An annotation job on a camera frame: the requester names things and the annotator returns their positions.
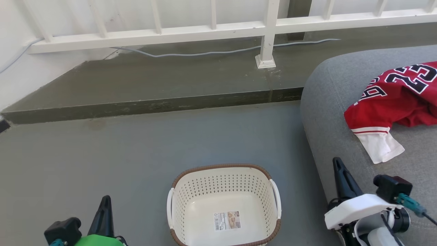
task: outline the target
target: white railing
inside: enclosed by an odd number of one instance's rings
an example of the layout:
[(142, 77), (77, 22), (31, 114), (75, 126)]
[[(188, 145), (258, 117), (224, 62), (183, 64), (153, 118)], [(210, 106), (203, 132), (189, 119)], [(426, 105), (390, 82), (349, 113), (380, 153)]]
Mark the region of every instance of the white railing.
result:
[(156, 1), (150, 0), (155, 29), (108, 32), (95, 1), (88, 0), (99, 33), (69, 36), (53, 36), (37, 13), (26, 4), (31, 18), (45, 38), (33, 44), (29, 53), (262, 36), (261, 52), (255, 60), (258, 68), (269, 68), (275, 67), (272, 52), (276, 34), (437, 21), (437, 0), (429, 0), (424, 8), (399, 11), (384, 11), (389, 0), (379, 0), (373, 12), (358, 14), (332, 14), (335, 0), (326, 0), (322, 16), (286, 19), (277, 18), (279, 0), (268, 0), (264, 21), (217, 24), (216, 0), (211, 0), (211, 25), (162, 28)]

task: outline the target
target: white plastic basket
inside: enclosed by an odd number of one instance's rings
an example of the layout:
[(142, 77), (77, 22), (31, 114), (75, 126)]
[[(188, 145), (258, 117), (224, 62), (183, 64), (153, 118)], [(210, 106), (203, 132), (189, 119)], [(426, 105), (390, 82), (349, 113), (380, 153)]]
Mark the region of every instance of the white plastic basket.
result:
[(167, 220), (180, 246), (265, 245), (281, 225), (281, 198), (259, 166), (200, 167), (173, 182)]

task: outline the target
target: basket handle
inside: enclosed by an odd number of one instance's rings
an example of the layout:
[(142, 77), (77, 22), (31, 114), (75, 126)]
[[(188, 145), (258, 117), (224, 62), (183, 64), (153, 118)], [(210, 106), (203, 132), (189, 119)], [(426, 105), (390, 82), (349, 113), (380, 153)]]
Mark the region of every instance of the basket handle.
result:
[(171, 188), (167, 196), (167, 222), (170, 229), (173, 229), (173, 216), (171, 214), (171, 199), (173, 197), (174, 188)]
[(276, 183), (273, 181), (273, 179), (270, 180), (270, 183), (272, 183), (274, 196), (276, 197), (277, 218), (280, 219), (282, 214), (281, 197), (279, 196), (279, 190), (277, 189)]

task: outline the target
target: floor stain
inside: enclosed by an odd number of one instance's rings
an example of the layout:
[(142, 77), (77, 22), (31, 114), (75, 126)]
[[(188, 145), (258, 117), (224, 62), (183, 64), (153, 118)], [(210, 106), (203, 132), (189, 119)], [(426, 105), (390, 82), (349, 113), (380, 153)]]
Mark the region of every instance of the floor stain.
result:
[(106, 127), (106, 120), (105, 119), (91, 119), (85, 121), (85, 126), (93, 131), (99, 131)]

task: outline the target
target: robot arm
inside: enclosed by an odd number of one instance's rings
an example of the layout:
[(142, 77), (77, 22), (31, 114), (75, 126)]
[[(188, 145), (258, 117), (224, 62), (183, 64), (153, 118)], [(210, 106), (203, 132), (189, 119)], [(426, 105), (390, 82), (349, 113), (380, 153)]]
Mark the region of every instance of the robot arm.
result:
[(413, 185), (397, 176), (377, 175), (376, 195), (363, 194), (340, 158), (333, 159), (333, 167), (339, 198), (328, 205), (326, 227), (337, 231), (345, 246), (403, 245), (394, 233), (409, 227), (404, 207), (420, 215), (426, 212), (408, 196)]
[(123, 237), (114, 237), (112, 204), (109, 196), (104, 196), (91, 223), (88, 235), (82, 237), (78, 218), (69, 218), (53, 223), (44, 236), (50, 246), (128, 246)]

